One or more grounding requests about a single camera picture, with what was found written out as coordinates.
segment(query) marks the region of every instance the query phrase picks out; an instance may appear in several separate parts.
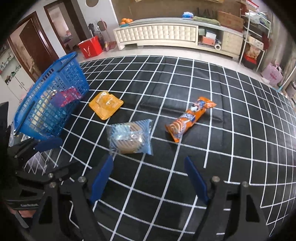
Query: white cabinet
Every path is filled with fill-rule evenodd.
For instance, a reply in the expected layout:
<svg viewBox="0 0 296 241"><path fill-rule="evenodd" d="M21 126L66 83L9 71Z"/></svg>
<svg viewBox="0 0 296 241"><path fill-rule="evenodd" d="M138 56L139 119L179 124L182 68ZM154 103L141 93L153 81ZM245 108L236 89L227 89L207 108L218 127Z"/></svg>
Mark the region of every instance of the white cabinet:
<svg viewBox="0 0 296 241"><path fill-rule="evenodd" d="M20 82L18 82L18 80L15 76L9 82L8 88L19 100L27 94L27 91L20 84Z"/></svg>
<svg viewBox="0 0 296 241"><path fill-rule="evenodd" d="M199 27L212 29L219 32L219 35L224 33L222 49L199 43ZM113 31L120 50L128 44L180 46L219 53L233 59L239 58L243 41L243 34L233 29L182 18L140 19Z"/></svg>
<svg viewBox="0 0 296 241"><path fill-rule="evenodd" d="M26 91L29 91L30 87L34 84L34 81L27 74L24 68L20 68L14 77L17 78L19 83L25 88Z"/></svg>
<svg viewBox="0 0 296 241"><path fill-rule="evenodd" d="M7 123L10 125L12 119L17 111L20 104L20 100L11 92L8 85L4 82L3 78L0 76L0 103L8 101L8 117Z"/></svg>

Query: paper towel roll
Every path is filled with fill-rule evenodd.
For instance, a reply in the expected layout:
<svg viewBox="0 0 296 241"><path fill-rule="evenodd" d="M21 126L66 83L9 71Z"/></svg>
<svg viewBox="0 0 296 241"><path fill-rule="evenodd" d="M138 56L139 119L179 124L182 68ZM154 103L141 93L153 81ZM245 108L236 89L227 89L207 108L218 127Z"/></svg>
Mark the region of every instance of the paper towel roll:
<svg viewBox="0 0 296 241"><path fill-rule="evenodd" d="M221 50L221 45L220 45L220 44L215 44L214 48L215 48L216 50Z"/></svg>

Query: blue plastic basket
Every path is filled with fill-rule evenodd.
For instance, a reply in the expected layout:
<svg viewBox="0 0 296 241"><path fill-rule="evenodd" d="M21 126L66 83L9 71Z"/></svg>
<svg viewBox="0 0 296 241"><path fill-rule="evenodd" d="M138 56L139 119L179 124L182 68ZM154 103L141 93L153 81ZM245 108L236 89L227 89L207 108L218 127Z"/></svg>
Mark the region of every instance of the blue plastic basket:
<svg viewBox="0 0 296 241"><path fill-rule="evenodd" d="M15 114L15 135L21 132L39 140L60 135L79 100L59 107L51 103L52 97L70 88L82 96L89 90L76 55L70 53L55 61L33 85Z"/></svg>

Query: packaged snack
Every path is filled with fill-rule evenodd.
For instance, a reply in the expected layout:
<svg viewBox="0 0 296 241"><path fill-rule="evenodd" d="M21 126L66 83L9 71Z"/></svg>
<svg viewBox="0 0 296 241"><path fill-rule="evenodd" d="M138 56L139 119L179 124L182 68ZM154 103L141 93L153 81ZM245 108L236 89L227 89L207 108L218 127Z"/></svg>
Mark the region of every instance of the packaged snack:
<svg viewBox="0 0 296 241"><path fill-rule="evenodd" d="M107 91L100 92L90 103L89 107L102 119L106 120L122 106L123 101L109 94Z"/></svg>
<svg viewBox="0 0 296 241"><path fill-rule="evenodd" d="M193 126L193 124L205 113L207 108L213 108L216 104L205 97L200 97L183 115L170 125L165 126L175 142L179 142L181 136Z"/></svg>
<svg viewBox="0 0 296 241"><path fill-rule="evenodd" d="M150 119L107 126L110 154L118 152L153 155L151 127Z"/></svg>
<svg viewBox="0 0 296 241"><path fill-rule="evenodd" d="M68 103L71 103L74 100L80 100L81 98L82 95L78 92L78 90L74 87L71 87L65 91L56 91L55 95L51 99L51 103L55 107L64 107Z"/></svg>

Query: door frame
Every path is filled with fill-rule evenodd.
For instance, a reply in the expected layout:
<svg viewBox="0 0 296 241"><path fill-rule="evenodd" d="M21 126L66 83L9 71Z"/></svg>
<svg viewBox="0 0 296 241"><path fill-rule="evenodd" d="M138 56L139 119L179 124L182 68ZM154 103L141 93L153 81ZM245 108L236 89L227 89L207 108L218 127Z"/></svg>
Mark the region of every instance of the door frame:
<svg viewBox="0 0 296 241"><path fill-rule="evenodd" d="M57 0L57 1L55 1L55 2L52 2L52 3L50 3L50 4L47 4L47 5L44 6L44 10L45 10L45 13L46 13L46 15L47 15L47 18L48 18L48 20L49 20L49 22L50 22L50 25L52 26L52 28L53 28L53 30L54 30L54 33L56 34L56 36L57 36L57 38L58 38L60 44L61 44L62 47L63 47L63 49L64 49L65 52L67 53L66 47L64 46L64 43L63 43L63 41L61 40L61 38L60 38L60 36L59 36L59 34L58 34L58 32L57 32L57 29L55 28L55 26L54 26L54 24L53 24L53 22L52 22L52 19L50 18L49 12L48 12L48 9L49 9L49 8L51 8L51 7L53 7L53 6L56 6L56 5L60 4L60 3L64 3L64 0ZM76 33L77 33L77 35L78 35L78 38L80 39L80 36L79 36L79 35L82 35L82 37L84 38L84 40L86 40L86 35L85 35L85 33L83 32L82 26L81 26L81 24L79 23L79 21L78 21L77 24L80 25L80 28L81 28L81 30L82 30L81 32L78 33L77 30L76 30L76 28L75 28L75 25L73 24L73 26L74 26L74 28L75 28L75 31L76 31Z"/></svg>
<svg viewBox="0 0 296 241"><path fill-rule="evenodd" d="M14 31L16 31L20 26L22 26L25 22L27 22L28 20L32 20L33 25L37 31L37 34L41 40L41 42L43 43L45 49L47 50L49 56L51 57L51 60L54 62L56 61L59 57L56 54L55 50L53 49L49 39L47 38L41 23L39 21L39 18L37 16L37 12L33 12L30 15L28 15L27 17L25 17L24 19L22 19L20 22L18 22L18 24L16 25L16 27L13 29L13 31L11 33L13 33ZM14 55L16 56L17 60L19 61L19 63L21 64L21 66L24 68L24 70L27 72L27 74L31 77L31 79L36 82L35 78L33 77L33 75L31 74L31 72L29 71L29 69L27 68L27 66L25 65L25 63L23 62L22 58L20 57L20 55L18 54L18 52L15 49L15 46L10 38L10 36L8 37L8 42L9 45L14 53Z"/></svg>

